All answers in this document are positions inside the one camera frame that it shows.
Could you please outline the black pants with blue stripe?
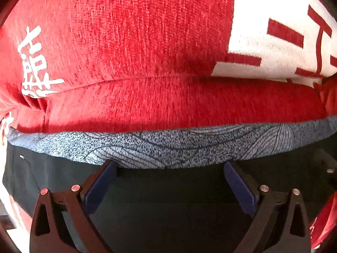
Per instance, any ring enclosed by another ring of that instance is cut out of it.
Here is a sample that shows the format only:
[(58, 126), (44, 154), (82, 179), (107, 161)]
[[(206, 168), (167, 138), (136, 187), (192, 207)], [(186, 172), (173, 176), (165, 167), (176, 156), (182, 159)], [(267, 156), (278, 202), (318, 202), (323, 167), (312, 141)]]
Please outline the black pants with blue stripe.
[(92, 216), (118, 252), (229, 252), (250, 218), (225, 180), (235, 161), (275, 190), (298, 188), (313, 219), (332, 188), (314, 155), (336, 155), (336, 117), (136, 133), (22, 133), (11, 129), (3, 183), (28, 214), (42, 188), (60, 191), (107, 159), (117, 180)]

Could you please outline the red embroidered cushion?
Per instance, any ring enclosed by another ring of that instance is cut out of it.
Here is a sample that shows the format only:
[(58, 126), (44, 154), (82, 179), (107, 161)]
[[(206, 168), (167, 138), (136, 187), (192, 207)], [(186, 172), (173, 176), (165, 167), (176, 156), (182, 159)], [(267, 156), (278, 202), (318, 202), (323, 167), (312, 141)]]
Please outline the red embroidered cushion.
[(310, 224), (311, 249), (318, 249), (336, 227), (336, 191)]

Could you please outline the red sofa cover white characters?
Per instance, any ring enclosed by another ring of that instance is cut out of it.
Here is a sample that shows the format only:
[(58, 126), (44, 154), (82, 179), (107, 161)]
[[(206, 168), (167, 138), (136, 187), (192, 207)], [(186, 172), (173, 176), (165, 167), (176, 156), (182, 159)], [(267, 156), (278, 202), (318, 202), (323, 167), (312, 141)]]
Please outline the red sofa cover white characters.
[(1, 199), (11, 129), (136, 133), (336, 117), (325, 0), (1, 0)]

